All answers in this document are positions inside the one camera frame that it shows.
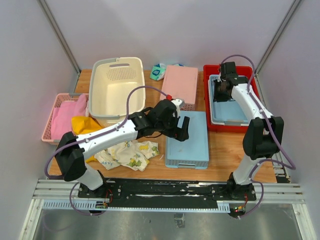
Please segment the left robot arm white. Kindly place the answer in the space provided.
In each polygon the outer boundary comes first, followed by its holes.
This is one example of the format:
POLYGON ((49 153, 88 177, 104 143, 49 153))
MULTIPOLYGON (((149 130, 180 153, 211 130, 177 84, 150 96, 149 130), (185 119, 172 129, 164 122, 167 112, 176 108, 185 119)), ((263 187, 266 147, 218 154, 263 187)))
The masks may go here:
POLYGON ((184 117, 182 126, 178 126, 184 105, 182 99, 163 99, 155 107, 134 112, 124 121, 101 130, 80 135, 65 133, 54 156, 62 179, 76 181, 96 198, 103 197, 108 184, 102 173, 89 166, 86 159, 114 145, 149 137, 155 132, 180 142, 188 140, 189 117, 184 117))

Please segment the pink perforated basket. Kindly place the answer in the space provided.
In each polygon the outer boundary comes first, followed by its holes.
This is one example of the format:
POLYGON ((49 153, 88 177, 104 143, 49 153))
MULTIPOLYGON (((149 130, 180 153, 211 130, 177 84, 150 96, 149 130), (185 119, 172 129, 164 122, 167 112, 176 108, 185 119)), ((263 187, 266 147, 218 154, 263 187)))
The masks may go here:
POLYGON ((162 91, 174 99, 184 100, 184 111, 196 110, 198 69, 168 65, 164 74, 162 91))

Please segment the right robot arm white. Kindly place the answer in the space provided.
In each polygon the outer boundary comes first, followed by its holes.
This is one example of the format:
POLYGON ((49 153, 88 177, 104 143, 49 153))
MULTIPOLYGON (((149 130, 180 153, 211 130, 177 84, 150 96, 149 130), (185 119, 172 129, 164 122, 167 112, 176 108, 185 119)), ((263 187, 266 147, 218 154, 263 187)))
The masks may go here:
POLYGON ((278 153, 281 146, 284 120, 275 117, 261 103, 251 85, 251 79, 240 76, 234 62, 219 66, 219 78, 214 82, 214 102, 235 100, 248 120, 242 141, 244 156, 226 182, 227 196, 242 199, 251 192, 252 178, 263 160, 278 153))

